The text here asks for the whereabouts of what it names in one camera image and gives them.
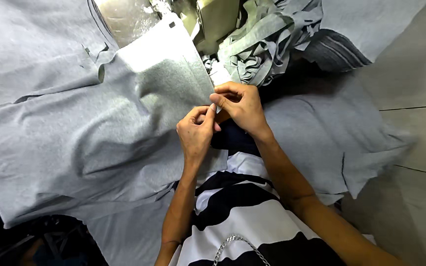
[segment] light gray cloth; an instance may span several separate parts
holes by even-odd
[[[233,81],[267,85],[302,56],[326,71],[369,65],[426,0],[249,0],[245,25],[219,46]]]
[[[218,58],[233,81],[267,85],[274,76],[285,73],[293,46],[306,42],[313,29],[318,30],[321,1],[249,0],[244,8],[248,13],[245,25],[220,44]]]
[[[111,266],[154,265],[174,191],[156,202],[84,221]]]
[[[0,0],[0,105],[99,84],[117,49],[92,0]]]
[[[348,74],[311,79],[308,91],[264,105],[281,148],[317,193],[349,191],[356,198],[367,180],[399,158],[414,142],[384,124],[359,82]]]
[[[369,65],[425,4],[426,0],[323,1],[319,34],[303,56],[327,71]]]
[[[116,202],[133,208],[180,178],[175,124],[209,104],[213,87],[181,20],[164,17],[105,64],[103,83],[0,106],[5,227],[47,214],[83,220]],[[226,169],[227,151],[208,158],[202,171]]]

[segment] fabric pile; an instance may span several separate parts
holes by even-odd
[[[102,49],[94,61],[83,47],[94,51],[98,44],[106,47],[107,39],[85,1],[48,1],[45,8],[38,2],[35,10],[22,0],[16,3],[0,1],[8,16],[0,27],[13,38],[0,39],[0,216],[5,227],[52,214],[92,219],[162,197],[183,168],[175,125],[193,106],[209,104],[213,92],[181,20],[166,17],[123,49]],[[52,4],[58,8],[50,9]],[[77,8],[80,13],[73,17],[81,22],[56,24]],[[30,15],[58,25],[50,28],[58,34],[30,27]],[[34,31],[11,35],[10,29],[19,29],[13,23],[18,20]],[[86,42],[68,42],[74,40],[73,27],[101,40],[78,36]],[[45,34],[52,37],[49,43],[26,54],[24,44],[42,42]],[[168,47],[165,38],[171,40]],[[8,46],[14,53],[3,58]],[[103,52],[110,57],[101,65]],[[78,57],[83,53],[85,58]],[[78,74],[83,82],[67,82]],[[227,151],[212,149],[208,158],[203,172],[226,168]]]
[[[426,0],[249,0],[245,25],[218,58],[234,82],[267,85],[296,56],[326,71],[348,71],[376,57],[409,25]]]
[[[324,204],[347,191],[356,198],[415,142],[382,121],[352,73],[310,78],[294,89],[309,93],[267,103],[264,112],[281,148]]]

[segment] dark fabric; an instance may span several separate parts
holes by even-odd
[[[249,153],[261,157],[252,136],[240,128],[233,119],[229,118],[220,124],[221,131],[212,137],[212,148],[228,150],[228,155],[237,152]]]
[[[237,174],[237,173],[231,173],[228,171],[224,172],[216,172],[213,176],[208,178],[199,188],[195,190],[195,197],[198,197],[203,191],[205,190],[212,190],[212,189],[218,189],[222,187],[227,187],[233,184],[238,184],[242,181],[251,181],[258,184],[265,184],[268,183],[272,188],[274,188],[274,185],[270,180],[258,177],[258,176],[252,176],[252,175],[245,175],[245,174]]]
[[[234,207],[255,206],[268,200],[279,199],[255,184],[230,185],[213,194],[208,200],[208,206],[200,214],[192,215],[192,226],[203,231],[209,225],[225,221]]]

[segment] gray fleece fabric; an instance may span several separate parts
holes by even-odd
[[[267,85],[304,57],[326,71],[369,65],[426,0],[248,0],[248,19],[219,46],[234,82]]]
[[[0,0],[0,105],[99,84],[117,49],[92,0]]]
[[[213,92],[180,19],[159,22],[104,70],[101,84],[0,106],[5,227],[47,214],[93,218],[116,202],[133,208],[180,178],[175,124]],[[208,158],[203,171],[226,168],[227,151]]]

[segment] black and white striped shirt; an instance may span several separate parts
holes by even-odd
[[[191,233],[170,266],[213,265],[232,234],[250,241],[270,265],[344,265],[340,257],[291,211],[284,208],[262,159],[237,152],[228,169],[210,173],[195,190]],[[229,243],[218,265],[264,265],[243,241]]]

